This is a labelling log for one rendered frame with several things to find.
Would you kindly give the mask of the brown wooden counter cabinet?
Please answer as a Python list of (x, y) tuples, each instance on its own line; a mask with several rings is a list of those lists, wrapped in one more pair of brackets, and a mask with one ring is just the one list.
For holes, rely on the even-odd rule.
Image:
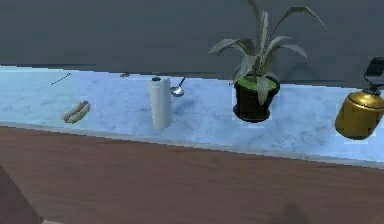
[(384, 224), (384, 170), (0, 127), (0, 165), (65, 224)]

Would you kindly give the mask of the white paper towel roll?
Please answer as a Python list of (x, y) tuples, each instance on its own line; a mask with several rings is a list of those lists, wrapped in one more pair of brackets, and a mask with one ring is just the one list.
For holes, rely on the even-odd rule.
[(153, 77), (148, 84), (152, 122), (156, 129), (167, 128), (172, 121), (170, 79)]

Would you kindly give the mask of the house plant in black pot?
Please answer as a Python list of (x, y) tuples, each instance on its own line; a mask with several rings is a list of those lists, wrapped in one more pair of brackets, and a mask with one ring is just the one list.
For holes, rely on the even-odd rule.
[(270, 117), (270, 105), (280, 91), (280, 80), (272, 71), (274, 56), (279, 49), (289, 49), (304, 58), (307, 54), (303, 48), (293, 44), (284, 44), (288, 36), (275, 36), (278, 27), (291, 15), (306, 13), (314, 17), (324, 29), (326, 25), (308, 6), (292, 6), (280, 18), (272, 30), (269, 30), (269, 13), (260, 11), (255, 0), (246, 0), (252, 8), (256, 19), (256, 43), (252, 39), (222, 39), (210, 50), (220, 55), (229, 48), (238, 50), (242, 59), (234, 69), (231, 85), (236, 91), (234, 114), (241, 120), (258, 123)]

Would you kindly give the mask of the hot dog in bun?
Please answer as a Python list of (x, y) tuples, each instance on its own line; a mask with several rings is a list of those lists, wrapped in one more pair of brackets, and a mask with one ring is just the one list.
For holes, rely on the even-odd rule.
[(65, 123), (74, 124), (80, 121), (90, 111), (90, 104), (88, 101), (79, 103), (72, 111), (65, 114), (62, 120)]

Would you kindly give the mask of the thin dark utensil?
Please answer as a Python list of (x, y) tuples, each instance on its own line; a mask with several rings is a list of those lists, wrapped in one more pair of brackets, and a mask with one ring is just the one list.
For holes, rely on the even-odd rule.
[(59, 83), (60, 81), (63, 81), (64, 79), (68, 78), (69, 76), (71, 76), (71, 73), (67, 73), (65, 76), (61, 77), (60, 79), (52, 82), (50, 85), (54, 85), (56, 83)]

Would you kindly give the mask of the silver ladle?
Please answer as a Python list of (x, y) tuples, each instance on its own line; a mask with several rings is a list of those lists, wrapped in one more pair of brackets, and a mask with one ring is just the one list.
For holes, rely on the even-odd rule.
[(182, 78), (180, 83), (177, 86), (171, 87), (170, 88), (170, 94), (174, 97), (181, 97), (184, 95), (185, 91), (182, 87), (183, 83), (185, 81), (185, 77)]

